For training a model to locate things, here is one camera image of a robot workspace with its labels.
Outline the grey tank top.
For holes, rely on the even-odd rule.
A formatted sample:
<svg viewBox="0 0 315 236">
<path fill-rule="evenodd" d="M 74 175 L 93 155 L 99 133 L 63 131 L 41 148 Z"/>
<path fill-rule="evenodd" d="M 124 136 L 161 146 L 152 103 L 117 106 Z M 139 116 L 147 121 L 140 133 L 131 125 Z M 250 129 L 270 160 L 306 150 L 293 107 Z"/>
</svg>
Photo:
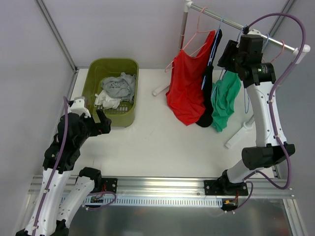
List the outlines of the grey tank top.
<svg viewBox="0 0 315 236">
<path fill-rule="evenodd" d="M 107 77 L 101 81 L 101 88 L 112 98 L 120 98 L 130 104 L 134 103 L 136 75 L 124 72 L 119 77 Z"/>
</svg>

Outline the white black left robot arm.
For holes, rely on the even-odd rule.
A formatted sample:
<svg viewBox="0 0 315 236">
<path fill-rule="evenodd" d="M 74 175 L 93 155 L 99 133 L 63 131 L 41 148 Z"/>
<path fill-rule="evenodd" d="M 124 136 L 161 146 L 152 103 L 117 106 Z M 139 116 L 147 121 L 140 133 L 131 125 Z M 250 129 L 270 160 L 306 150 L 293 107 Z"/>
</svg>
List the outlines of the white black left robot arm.
<svg viewBox="0 0 315 236">
<path fill-rule="evenodd" d="M 99 122 L 85 113 L 65 113 L 58 123 L 57 133 L 44 154 L 42 184 L 37 202 L 27 226 L 18 236 L 67 236 L 71 221 L 90 193 L 102 188 L 101 171 L 83 168 L 75 187 L 61 203 L 65 185 L 80 156 L 80 148 L 89 137 L 108 134 L 111 119 L 103 110 L 96 111 Z"/>
</svg>

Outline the green tank top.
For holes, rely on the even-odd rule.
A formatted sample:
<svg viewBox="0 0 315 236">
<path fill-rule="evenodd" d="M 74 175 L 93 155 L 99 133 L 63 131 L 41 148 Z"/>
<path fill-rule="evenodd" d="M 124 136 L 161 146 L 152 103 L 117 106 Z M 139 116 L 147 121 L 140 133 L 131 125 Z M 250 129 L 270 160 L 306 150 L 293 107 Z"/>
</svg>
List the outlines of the green tank top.
<svg viewBox="0 0 315 236">
<path fill-rule="evenodd" d="M 235 99 L 240 91 L 241 82 L 236 73 L 230 77 L 228 90 L 222 96 L 211 98 L 213 105 L 212 124 L 211 126 L 217 131 L 222 132 L 227 127 L 229 118 L 234 114 Z"/>
</svg>

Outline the white tank top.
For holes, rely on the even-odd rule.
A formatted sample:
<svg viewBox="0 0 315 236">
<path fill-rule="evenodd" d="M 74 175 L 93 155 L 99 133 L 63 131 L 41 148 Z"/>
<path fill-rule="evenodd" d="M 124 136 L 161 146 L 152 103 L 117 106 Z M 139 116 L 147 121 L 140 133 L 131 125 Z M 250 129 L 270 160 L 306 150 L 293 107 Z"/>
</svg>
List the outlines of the white tank top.
<svg viewBox="0 0 315 236">
<path fill-rule="evenodd" d="M 120 105 L 120 98 L 110 97 L 106 91 L 102 90 L 100 94 L 95 94 L 94 107 L 102 107 L 103 109 L 116 109 Z"/>
</svg>

